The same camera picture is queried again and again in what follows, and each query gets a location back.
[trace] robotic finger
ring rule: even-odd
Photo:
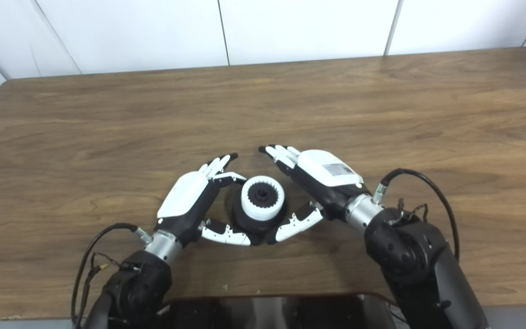
[[[310,202],[299,208],[291,217],[284,220],[279,227],[265,235],[265,242],[272,245],[303,232],[324,219],[322,206]]]
[[[291,146],[281,146],[270,144],[269,146],[259,146],[259,152],[267,154],[279,167],[282,173],[291,175],[292,170],[298,164],[300,152]]]
[[[231,228],[228,224],[207,219],[202,225],[202,237],[221,244],[253,246],[259,245],[257,236]]]

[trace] gear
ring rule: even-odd
[[[274,218],[284,201],[284,189],[271,177],[255,176],[242,186],[242,208],[247,216],[256,221],[268,221]]]
[[[252,204],[261,208],[269,208],[278,200],[277,191],[268,183],[255,183],[247,191],[247,196]]]

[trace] black cable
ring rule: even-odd
[[[95,257],[97,255],[104,257],[105,260],[108,260],[111,264],[113,264],[113,265],[115,265],[117,267],[121,267],[121,264],[119,262],[117,262],[116,260],[114,260],[113,258],[108,256],[107,254],[103,254],[102,252],[93,252],[92,256],[90,257],[90,268],[95,266]]]
[[[73,321],[73,325],[76,325],[77,323],[77,315],[76,315],[76,306],[77,306],[77,297],[79,296],[79,284],[80,279],[82,277],[82,272],[84,271],[84,267],[86,266],[86,260],[88,259],[88,256],[90,255],[90,252],[92,251],[92,248],[96,245],[96,242],[100,240],[100,238],[103,237],[103,235],[109,233],[110,231],[113,231],[113,229],[129,229],[129,231],[135,232],[138,229],[137,225],[133,225],[131,223],[115,223],[109,227],[106,227],[100,233],[96,235],[86,247],[86,251],[84,252],[84,255],[82,256],[81,264],[79,266],[79,272],[77,273],[77,279],[74,282],[74,288],[73,288],[73,298],[71,300],[70,304],[70,318]]]
[[[88,271],[88,275],[86,276],[86,279],[82,286],[81,306],[79,310],[79,316],[77,317],[77,322],[75,324],[75,329],[81,328],[82,317],[84,316],[84,309],[86,308],[86,301],[88,300],[88,292],[90,290],[90,281],[92,281],[92,278],[97,273],[104,270],[106,266],[107,266],[106,264],[94,266],[90,268],[90,271]]]
[[[418,171],[411,170],[411,169],[403,169],[403,168],[395,169],[395,170],[391,171],[390,173],[388,173],[380,181],[380,183],[383,186],[388,187],[389,184],[391,183],[391,181],[395,177],[397,177],[397,176],[399,176],[401,174],[413,175],[413,176],[417,177],[418,179],[421,179],[422,181],[425,181],[432,188],[432,190],[434,190],[434,192],[436,192],[436,195],[438,196],[438,198],[440,199],[442,204],[444,204],[444,207],[445,207],[445,209],[447,211],[447,216],[449,217],[449,224],[452,227],[453,255],[455,256],[457,261],[460,261],[460,239],[459,239],[459,236],[458,236],[458,226],[456,224],[456,218],[453,215],[452,207],[449,205],[449,202],[447,201],[446,197],[444,196],[444,193],[442,193],[440,188],[437,187],[437,185],[434,184],[434,182],[431,179],[429,179],[426,175],[424,175],[424,174],[422,174],[422,173],[420,173]]]

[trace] silver cylindrical joint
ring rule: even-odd
[[[134,232],[145,244],[148,244],[152,241],[152,236],[144,231],[141,227],[137,228],[137,231]]]
[[[372,202],[374,204],[380,204],[383,200],[384,193],[387,191],[387,187],[385,185],[379,184],[376,187],[376,190],[374,191],[374,196],[372,197]]]
[[[354,228],[364,233],[374,216],[383,209],[384,206],[373,203],[369,194],[361,194],[347,204],[345,219]]]
[[[144,250],[158,256],[168,265],[171,265],[182,250],[182,244],[178,242],[178,238],[173,234],[159,229],[154,233],[152,242]]]

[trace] black base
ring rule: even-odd
[[[246,233],[251,233],[263,239],[265,233],[270,229],[278,227],[284,220],[285,213],[288,210],[288,202],[284,199],[284,204],[281,206],[278,214],[268,221],[258,221],[249,217],[242,208],[241,203],[241,189],[237,190],[233,200],[230,215],[230,222],[233,227],[236,227]]]

